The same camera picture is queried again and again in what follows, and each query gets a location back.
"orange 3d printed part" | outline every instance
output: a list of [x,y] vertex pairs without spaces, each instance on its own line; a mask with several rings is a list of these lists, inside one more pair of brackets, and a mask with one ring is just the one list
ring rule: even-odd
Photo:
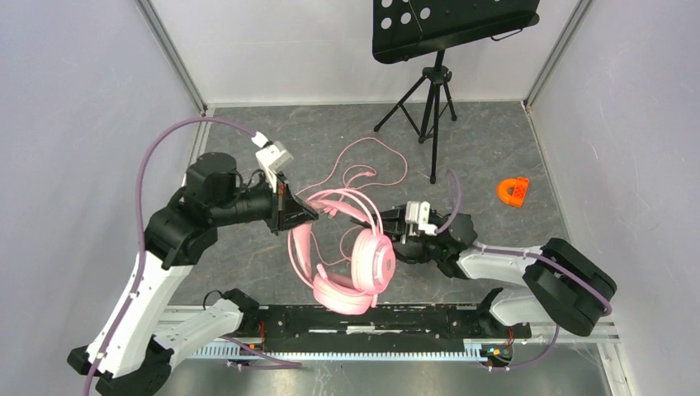
[[519,208],[523,206],[525,194],[527,193],[527,185],[529,184],[530,180],[525,177],[505,179],[500,182],[499,188],[496,189],[496,193],[499,195],[501,201],[503,201],[506,205]]

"cable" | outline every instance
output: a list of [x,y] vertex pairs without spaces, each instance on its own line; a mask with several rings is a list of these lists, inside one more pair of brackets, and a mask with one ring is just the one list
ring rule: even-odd
[[506,343],[505,347],[508,348],[511,345],[513,345],[513,342],[515,341],[515,334],[513,333],[513,327],[508,326],[508,343]]
[[576,276],[573,272],[567,270],[561,264],[558,262],[555,262],[554,260],[550,259],[549,257],[544,257],[541,254],[536,254],[532,252],[523,252],[517,251],[517,250],[508,250],[508,249],[495,249],[492,247],[489,247],[488,245],[484,245],[483,243],[478,243],[474,241],[474,246],[479,248],[482,252],[486,253],[493,253],[493,254],[502,254],[506,256],[516,256],[516,257],[530,257],[537,259],[540,262],[544,262],[548,266],[551,266],[558,272],[561,272],[565,276],[567,276],[569,279],[574,281],[577,285],[581,286],[584,288],[584,290],[588,291],[593,297],[595,297],[598,301],[600,301],[600,304],[605,307],[605,310],[603,311],[603,316],[608,316],[609,314],[613,313],[613,307],[610,305],[610,301],[605,298],[605,296],[601,295],[596,289],[594,289],[591,285],[588,283],[584,282],[581,278]]
[[[302,188],[301,190],[299,190],[299,192],[297,192],[296,194],[297,194],[297,195],[300,195],[300,194],[303,193],[304,191],[309,190],[310,188],[313,188],[313,187],[318,187],[318,186],[324,184],[325,182],[327,182],[328,180],[330,180],[330,178],[331,178],[331,177],[333,176],[333,174],[335,173],[335,170],[338,168],[338,163],[340,162],[340,158],[343,156],[343,154],[345,154],[345,152],[348,151],[348,149],[350,149],[352,146],[354,146],[355,144],[358,144],[358,143],[360,143],[360,142],[362,142],[362,141],[364,141],[364,140],[373,140],[373,141],[377,142],[378,144],[381,144],[382,146],[384,146],[386,149],[388,149],[388,150],[391,151],[392,153],[394,153],[394,154],[398,155],[399,157],[401,157],[401,159],[404,160],[404,174],[401,176],[401,178],[400,178],[399,180],[393,181],[393,182],[391,182],[391,183],[372,182],[372,183],[363,184],[362,186],[359,186],[359,187],[352,187],[352,189],[353,189],[353,190],[360,190],[360,189],[362,189],[362,188],[364,188],[364,187],[367,187],[367,186],[395,186],[395,185],[401,183],[401,182],[406,178],[406,175],[409,173],[409,162],[408,162],[408,160],[406,160],[406,157],[404,157],[404,155],[403,155],[402,153],[399,153],[398,151],[396,151],[396,150],[394,150],[393,148],[389,147],[388,145],[386,145],[384,142],[382,142],[381,140],[379,140],[379,139],[377,139],[377,138],[365,137],[365,138],[361,138],[361,139],[355,140],[354,142],[348,144],[348,146],[346,146],[346,147],[343,149],[343,151],[341,151],[340,154],[338,154],[338,157],[335,159],[335,164],[333,165],[333,169],[331,169],[329,175],[328,175],[323,181],[321,181],[321,182],[319,182],[319,183],[316,183],[316,184],[312,184],[311,186],[304,187],[304,188]],[[351,169],[351,168],[353,168],[353,167],[368,167],[368,168],[370,168],[372,171],[374,171],[374,168],[373,168],[373,167],[369,167],[369,166],[367,166],[367,165],[353,165],[353,166],[350,167],[349,169]]]
[[486,367],[489,369],[489,371],[510,371],[512,369],[522,369],[523,367],[527,367],[529,365],[534,365],[535,363],[541,361],[544,359],[547,355],[550,354],[550,352],[554,349],[554,345],[556,344],[556,339],[559,338],[559,325],[556,325],[556,329],[554,330],[554,336],[552,336],[551,341],[545,351],[538,357],[532,359],[531,361],[526,361],[524,363],[518,363],[516,365],[510,365],[508,367]]
[[[340,152],[340,154],[338,154],[338,157],[335,159],[335,164],[333,165],[333,168],[331,169],[330,173],[328,174],[328,176],[327,176],[323,181],[318,182],[318,183],[315,183],[315,184],[312,184],[312,185],[307,186],[307,187],[304,187],[304,188],[302,188],[301,190],[299,190],[296,194],[297,194],[297,195],[301,195],[304,191],[307,191],[307,190],[309,190],[310,188],[313,188],[313,187],[321,186],[321,185],[323,185],[324,183],[326,183],[328,180],[330,180],[330,178],[333,177],[333,174],[335,174],[336,169],[338,169],[338,164],[340,163],[340,158],[345,154],[345,152],[348,151],[348,150],[349,150],[352,146],[354,146],[355,144],[358,144],[358,143],[360,143],[360,142],[362,142],[362,141],[365,141],[365,140],[372,140],[372,141],[374,141],[374,142],[377,142],[378,144],[382,145],[385,149],[387,149],[387,150],[391,151],[392,153],[394,153],[394,154],[398,155],[399,157],[401,157],[401,159],[404,161],[404,174],[401,175],[401,178],[400,178],[399,180],[393,181],[393,182],[390,182],[390,183],[380,183],[380,182],[374,181],[374,182],[370,182],[370,183],[365,183],[365,184],[363,184],[363,185],[361,185],[361,186],[358,186],[358,187],[350,187],[350,184],[351,184],[355,179],[357,179],[358,177],[375,177],[375,176],[377,175],[376,169],[373,168],[373,167],[371,167],[371,166],[369,166],[369,165],[364,165],[364,164],[352,165],[351,167],[348,167],[348,169],[346,169],[345,172],[343,172],[343,187],[344,187],[344,188],[347,188],[347,189],[350,189],[350,190],[361,190],[362,188],[365,188],[365,187],[367,187],[367,186],[395,186],[395,185],[401,183],[401,182],[406,178],[406,175],[408,175],[408,173],[409,173],[409,162],[408,162],[408,160],[406,159],[406,157],[405,157],[402,153],[400,153],[400,152],[394,150],[393,148],[389,147],[387,144],[385,144],[384,142],[382,142],[381,140],[379,140],[379,139],[377,139],[377,138],[364,137],[364,138],[360,138],[360,139],[355,140],[354,142],[348,144],[348,145]],[[359,168],[359,167],[364,167],[364,168],[368,169],[368,171],[360,172],[360,173],[358,173],[358,174],[353,175],[352,177],[350,177],[349,180],[346,180],[346,177],[348,176],[348,172],[350,172],[351,169],[355,169],[355,168]],[[333,217],[333,216],[336,215],[337,211],[336,211],[336,210],[328,210],[327,213],[329,213],[329,216],[330,216],[330,217]],[[348,235],[351,231],[353,231],[353,230],[356,229],[356,228],[357,228],[357,227],[353,227],[353,228],[349,229],[349,230],[346,231],[346,232],[343,234],[343,236],[340,238],[340,242],[338,243],[338,248],[339,248],[340,254],[343,256],[343,258],[341,258],[341,259],[339,259],[339,260],[337,260],[337,261],[335,261],[335,262],[330,262],[330,263],[329,263],[329,262],[326,262],[326,261],[321,257],[321,251],[320,251],[320,249],[319,249],[319,244],[318,244],[318,242],[316,241],[316,236],[315,236],[315,234],[314,234],[313,232],[311,232],[311,238],[314,240],[314,243],[315,243],[315,245],[316,245],[316,252],[319,254],[319,259],[320,259],[320,261],[321,261],[324,265],[326,265],[326,266],[333,266],[333,265],[339,264],[340,262],[349,262],[349,261],[351,260],[351,258],[350,258],[348,255],[346,255],[345,252],[343,252],[343,240],[347,237],[347,235]]]
[[205,311],[206,311],[206,299],[208,299],[209,296],[210,296],[212,293],[219,293],[219,296],[220,296],[222,299],[224,298],[224,293],[221,293],[220,290],[212,290],[212,291],[210,291],[209,293],[207,293],[207,294],[204,296],[204,301],[201,302],[201,307],[202,307]]
[[455,189],[456,189],[456,194],[457,197],[452,202],[452,213],[450,213],[450,218],[447,219],[445,224],[441,225],[439,229],[437,229],[436,233],[440,234],[442,231],[448,229],[450,225],[452,224],[453,221],[455,221],[455,218],[457,217],[457,214],[459,213],[459,209],[461,208],[461,184],[459,182],[459,177],[457,177],[457,174],[453,170],[448,171],[451,175],[452,178],[455,179]]
[[216,124],[228,125],[232,128],[235,128],[237,130],[241,130],[241,131],[245,132],[246,134],[250,135],[251,138],[255,136],[255,132],[253,132],[250,128],[243,126],[237,122],[233,122],[230,120],[225,120],[223,118],[217,118],[217,117],[194,117],[194,118],[188,118],[186,120],[182,120],[174,125],[171,125],[169,128],[164,130],[161,134],[159,134],[158,137],[156,137],[156,139],[153,141],[153,143],[151,143],[151,145],[146,149],[146,153],[144,154],[144,157],[141,160],[141,164],[139,165],[139,172],[136,175],[136,190],[135,190],[135,195],[136,195],[136,235],[139,239],[139,263],[136,266],[136,274],[134,276],[134,283],[131,284],[131,288],[129,289],[129,295],[127,296],[127,298],[125,299],[125,301],[121,305],[121,307],[119,308],[119,311],[117,312],[111,326],[107,329],[105,337],[102,340],[102,343],[100,344],[100,347],[97,348],[96,358],[92,362],[92,364],[90,365],[90,370],[87,372],[87,375],[85,376],[85,384],[83,386],[83,395],[84,396],[90,395],[90,387],[92,385],[92,378],[95,376],[95,373],[99,369],[100,362],[102,361],[101,356],[104,356],[104,354],[106,353],[106,349],[109,346],[111,339],[114,337],[116,329],[119,327],[119,324],[121,323],[122,319],[124,319],[124,317],[126,315],[126,311],[131,306],[131,302],[133,301],[134,298],[136,298],[138,296],[139,285],[141,284],[141,278],[143,277],[144,271],[146,268],[146,242],[145,242],[145,236],[144,236],[144,209],[143,209],[143,204],[141,202],[141,196],[143,195],[143,188],[144,188],[144,175],[146,173],[146,166],[149,164],[149,160],[151,158],[151,155],[153,155],[153,152],[158,147],[158,145],[165,138],[167,138],[172,132],[174,132],[175,130],[179,130],[183,126],[190,125],[190,124],[199,124],[201,122],[214,122]]
[[301,368],[301,363],[298,361],[284,361],[282,359],[277,359],[276,357],[272,357],[269,355],[265,355],[264,353],[260,351],[256,351],[250,346],[245,345],[241,341],[229,337],[229,336],[221,336],[220,337],[223,340],[226,340],[228,342],[232,342],[239,347],[243,348],[244,350],[254,354],[255,356],[262,357],[266,361],[271,361],[273,363],[277,363],[278,365],[240,365],[239,368],[243,370],[286,370],[286,369],[299,369]]

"black music stand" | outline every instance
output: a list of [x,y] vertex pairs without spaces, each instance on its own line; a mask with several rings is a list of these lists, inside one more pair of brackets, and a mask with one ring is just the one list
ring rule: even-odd
[[[418,142],[433,138],[433,158],[430,183],[437,180],[438,120],[449,107],[452,120],[457,120],[447,83],[452,72],[442,65],[445,50],[490,37],[500,41],[539,22],[537,6],[540,0],[374,0],[372,54],[383,64],[395,64],[420,55],[437,52],[435,64],[423,69],[423,75],[401,97],[398,103],[374,127],[375,132],[401,109],[418,134]],[[504,37],[497,35],[510,33]],[[406,110],[404,103],[425,80],[430,80],[428,99],[420,129]],[[447,104],[440,111],[440,90],[445,90]],[[433,111],[433,127],[428,130]]]

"pink headphone cable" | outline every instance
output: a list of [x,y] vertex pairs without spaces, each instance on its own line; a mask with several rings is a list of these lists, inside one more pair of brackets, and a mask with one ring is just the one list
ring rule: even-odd
[[[375,142],[377,142],[378,144],[381,144],[382,146],[384,146],[384,148],[386,148],[387,150],[389,150],[389,151],[391,151],[392,153],[394,153],[394,154],[398,155],[399,157],[401,157],[401,159],[404,161],[404,174],[401,175],[401,178],[400,178],[399,180],[393,181],[393,182],[389,182],[389,183],[381,183],[381,182],[376,182],[376,181],[374,181],[374,182],[365,183],[365,184],[363,184],[363,185],[361,185],[361,186],[358,186],[358,187],[350,187],[350,184],[351,184],[355,179],[357,179],[357,178],[359,178],[359,177],[376,177],[376,176],[377,176],[377,171],[376,171],[376,169],[373,168],[373,167],[371,167],[371,166],[369,166],[369,165],[365,165],[365,164],[352,165],[351,167],[349,167],[348,169],[346,169],[345,172],[343,172],[343,187],[344,187],[344,188],[347,188],[347,189],[351,189],[351,190],[360,190],[360,189],[362,189],[362,188],[364,188],[364,187],[367,187],[367,186],[395,186],[395,185],[401,183],[401,182],[406,178],[406,175],[408,175],[408,173],[409,173],[409,162],[406,160],[406,157],[405,157],[402,153],[400,153],[400,152],[394,150],[393,148],[389,147],[387,144],[385,144],[384,142],[380,141],[379,139],[376,139],[376,138],[372,138],[372,137],[367,136],[367,137],[364,137],[364,138],[360,138],[360,139],[358,139],[358,140],[355,140],[354,142],[352,142],[352,143],[350,143],[348,146],[346,146],[346,147],[343,149],[343,151],[340,152],[340,154],[338,155],[338,157],[335,159],[335,164],[333,165],[333,169],[331,169],[330,174],[329,174],[323,181],[318,182],[318,183],[315,183],[315,184],[312,184],[311,186],[307,186],[307,187],[302,188],[301,190],[299,190],[299,192],[297,192],[297,195],[300,195],[301,193],[303,193],[304,191],[309,190],[310,188],[321,186],[321,185],[323,185],[324,183],[326,183],[328,180],[330,180],[331,177],[333,177],[333,174],[335,174],[335,171],[338,169],[338,163],[340,162],[340,158],[343,156],[343,154],[345,154],[345,152],[348,151],[348,150],[349,150],[352,146],[354,146],[355,144],[358,144],[358,143],[360,143],[360,142],[362,142],[362,141],[365,141],[365,140],[372,140],[372,141],[375,141]],[[358,168],[358,167],[363,167],[363,168],[366,168],[366,169],[368,169],[368,170],[365,171],[365,172],[357,173],[357,174],[353,175],[352,177],[350,177],[349,180],[346,180],[346,178],[348,177],[348,172],[350,172],[352,169],[355,169],[355,168]],[[329,213],[329,216],[330,216],[330,217],[333,217],[333,216],[336,215],[337,211],[336,211],[336,210],[328,210],[327,213]],[[339,263],[341,263],[341,262],[349,262],[349,261],[350,261],[350,256],[348,256],[347,254],[345,254],[345,252],[343,251],[343,241],[345,240],[345,238],[347,237],[347,235],[348,235],[349,233],[351,233],[352,231],[354,231],[354,230],[356,230],[356,229],[359,229],[359,228],[361,228],[361,226],[352,227],[351,229],[349,229],[348,231],[346,231],[346,232],[343,234],[342,237],[340,237],[340,242],[339,242],[339,244],[338,244],[338,248],[339,248],[340,254],[343,256],[343,258],[341,258],[341,259],[339,259],[339,260],[337,260],[337,261],[335,261],[335,262],[327,262],[327,261],[325,261],[325,260],[323,259],[323,257],[321,256],[321,251],[320,251],[320,248],[319,248],[319,243],[318,243],[318,241],[316,240],[316,236],[314,235],[314,233],[311,233],[311,239],[314,241],[314,245],[316,246],[316,252],[317,252],[318,255],[319,255],[319,260],[320,260],[324,265],[326,265],[326,266],[334,266],[334,265],[339,264]],[[307,285],[310,286],[310,283],[309,283],[306,279],[304,279],[304,277],[301,275],[300,272],[298,272],[298,270],[297,270],[296,267],[295,267],[295,270],[297,271],[297,275],[299,275],[300,278],[302,278],[302,280],[303,280]]]

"headphone headband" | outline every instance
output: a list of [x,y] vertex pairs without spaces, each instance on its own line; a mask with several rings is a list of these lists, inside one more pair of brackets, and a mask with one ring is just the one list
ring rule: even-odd
[[[362,207],[362,209],[364,210],[365,214],[367,214],[367,222],[368,222],[369,225],[372,227],[372,232],[373,232],[375,235],[377,235],[377,230],[378,230],[378,234],[383,234],[383,233],[384,233],[384,224],[381,222],[381,213],[380,213],[379,209],[377,209],[377,207],[376,207],[376,205],[374,204],[374,202],[372,202],[372,200],[370,200],[370,198],[369,198],[368,196],[362,194],[360,191],[356,191],[356,190],[349,189],[349,188],[338,188],[338,189],[332,189],[332,190],[323,190],[323,191],[319,191],[319,192],[314,193],[312,196],[309,197],[309,199],[307,200],[307,202],[309,202],[309,203],[311,204],[311,202],[312,202],[314,199],[316,199],[316,200],[323,199],[323,198],[325,198],[325,197],[327,197],[327,196],[330,196],[330,195],[332,195],[332,194],[338,194],[338,195],[341,195],[341,196],[346,196],[346,197],[350,198],[351,200],[354,200],[358,205],[360,205],[360,207]],[[370,204],[370,206],[372,207],[372,209],[373,209],[374,212],[376,213],[377,221],[375,221],[375,219],[374,219],[374,218],[372,217],[372,215],[371,215],[370,210],[360,201],[360,199],[363,199],[364,201],[366,201],[367,203]]]

